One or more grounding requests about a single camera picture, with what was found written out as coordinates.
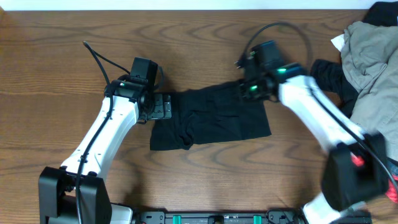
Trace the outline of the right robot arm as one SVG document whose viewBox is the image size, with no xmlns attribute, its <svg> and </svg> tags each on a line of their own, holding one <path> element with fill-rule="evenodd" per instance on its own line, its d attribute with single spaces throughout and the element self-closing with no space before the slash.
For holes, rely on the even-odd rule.
<svg viewBox="0 0 398 224">
<path fill-rule="evenodd" d="M 238 68 L 244 101 L 275 100 L 293 111 L 327 155 L 321 192 L 302 207 L 300 222 L 333 223 L 385 194 L 389 172 L 384 136 L 349 120 L 298 63 L 284 62 L 275 42 L 245 48 Z"/>
</svg>

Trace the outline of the black logo shirt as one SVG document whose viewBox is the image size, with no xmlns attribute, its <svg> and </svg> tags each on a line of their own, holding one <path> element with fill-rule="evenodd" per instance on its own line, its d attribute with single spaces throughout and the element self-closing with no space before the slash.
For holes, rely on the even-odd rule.
<svg viewBox="0 0 398 224">
<path fill-rule="evenodd" d="M 151 151 L 188 150 L 194 144 L 242 141 L 271 135 L 262 102 L 239 98 L 238 82 L 170 92 L 172 117 L 157 120 Z"/>
</svg>

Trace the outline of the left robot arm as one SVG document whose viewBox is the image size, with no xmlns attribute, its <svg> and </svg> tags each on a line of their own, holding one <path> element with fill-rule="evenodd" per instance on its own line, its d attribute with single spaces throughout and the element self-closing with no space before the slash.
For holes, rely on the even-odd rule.
<svg viewBox="0 0 398 224">
<path fill-rule="evenodd" d="M 39 177 L 41 223 L 135 223 L 134 210 L 111 203 L 106 178 L 126 134 L 135 124 L 171 117 L 170 97 L 157 92 L 162 68 L 136 57 L 131 71 L 104 91 L 100 112 L 74 152 Z"/>
</svg>

